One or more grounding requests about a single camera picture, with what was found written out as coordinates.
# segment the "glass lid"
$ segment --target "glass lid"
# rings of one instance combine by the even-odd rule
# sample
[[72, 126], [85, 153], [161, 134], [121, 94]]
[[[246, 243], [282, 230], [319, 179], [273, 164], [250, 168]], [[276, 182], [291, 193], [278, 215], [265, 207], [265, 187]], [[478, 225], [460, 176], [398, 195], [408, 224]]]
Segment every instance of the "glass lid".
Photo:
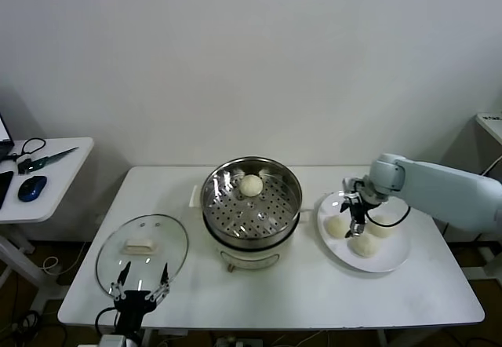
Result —
[[111, 293], [111, 284], [131, 262], [124, 290], [157, 289], [167, 264], [169, 282], [181, 270], [188, 252], [188, 235], [174, 217], [161, 214], [132, 219], [113, 232], [96, 260], [101, 288]]

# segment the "steamed bun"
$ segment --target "steamed bun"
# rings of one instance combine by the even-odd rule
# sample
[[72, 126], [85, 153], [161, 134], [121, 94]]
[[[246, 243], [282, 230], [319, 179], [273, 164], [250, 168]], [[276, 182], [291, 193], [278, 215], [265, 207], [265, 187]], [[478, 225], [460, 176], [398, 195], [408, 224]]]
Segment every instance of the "steamed bun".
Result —
[[332, 216], [325, 223], [326, 231], [335, 239], [345, 238], [345, 234], [349, 229], [348, 221], [342, 219], [341, 216]]
[[369, 233], [363, 233], [360, 236], [352, 237], [348, 242], [348, 246], [357, 255], [363, 258], [371, 258], [380, 249], [380, 240]]
[[[384, 216], [377, 215], [377, 216], [372, 216], [371, 218], [379, 224], [383, 224], [383, 225], [392, 224], [392, 221], [388, 220]], [[380, 227], [379, 225], [376, 225], [375, 223], [372, 223], [371, 221], [368, 221], [366, 223], [366, 229], [368, 230], [368, 232], [376, 237], [380, 237], [381, 239], [384, 239], [384, 238], [390, 236], [392, 233], [394, 233], [394, 231], [397, 227], [398, 227], [397, 225], [395, 227], [390, 227], [390, 228]]]
[[261, 191], [264, 189], [264, 183], [258, 176], [249, 174], [247, 176], [244, 176], [238, 189], [240, 190], [241, 194], [251, 198], [261, 193]]

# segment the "white wall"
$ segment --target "white wall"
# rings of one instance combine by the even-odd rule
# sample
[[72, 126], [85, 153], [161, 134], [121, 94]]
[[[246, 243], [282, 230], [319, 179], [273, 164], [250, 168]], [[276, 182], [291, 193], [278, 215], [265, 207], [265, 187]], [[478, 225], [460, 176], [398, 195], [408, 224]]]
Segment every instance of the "white wall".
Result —
[[94, 200], [131, 165], [250, 154], [476, 169], [464, 145], [500, 105], [501, 5], [0, 0], [1, 107], [18, 136], [96, 139]]

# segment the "scissors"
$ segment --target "scissors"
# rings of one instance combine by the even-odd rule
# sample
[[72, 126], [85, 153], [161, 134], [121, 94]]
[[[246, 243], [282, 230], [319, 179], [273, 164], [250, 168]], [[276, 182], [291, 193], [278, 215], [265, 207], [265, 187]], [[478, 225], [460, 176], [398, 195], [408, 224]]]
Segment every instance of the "scissors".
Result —
[[66, 151], [56, 153], [55, 155], [52, 155], [52, 156], [42, 157], [41, 159], [37, 159], [35, 161], [33, 161], [31, 159], [26, 159], [23, 162], [17, 164], [17, 169], [19, 170], [19, 174], [28, 174], [31, 172], [35, 172], [36, 170], [39, 170], [39, 169], [43, 168], [44, 166], [48, 166], [50, 164], [57, 163], [64, 156], [72, 153], [76, 149], [78, 149], [78, 147], [74, 147], [72, 149], [67, 149]]
[[[12, 160], [16, 161], [19, 157], [24, 156], [24, 155], [31, 155], [37, 151], [40, 151], [42, 148], [45, 147], [47, 143], [45, 142], [45, 139], [42, 139], [41, 137], [32, 137], [31, 139], [28, 139], [27, 141], [24, 142], [23, 147], [21, 148], [21, 153], [13, 153], [12, 155], [7, 155], [4, 158], [2, 158], [2, 161], [7, 161], [7, 160]], [[30, 151], [27, 150], [27, 147], [31, 146], [33, 149]]]

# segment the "laptop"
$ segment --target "laptop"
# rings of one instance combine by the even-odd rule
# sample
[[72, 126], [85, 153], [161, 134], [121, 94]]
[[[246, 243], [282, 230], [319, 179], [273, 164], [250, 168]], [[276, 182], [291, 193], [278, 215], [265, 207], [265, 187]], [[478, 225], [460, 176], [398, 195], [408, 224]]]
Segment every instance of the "laptop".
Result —
[[7, 126], [3, 122], [2, 116], [0, 115], [0, 162], [9, 154], [13, 147], [13, 139], [10, 136], [9, 130], [7, 130]]

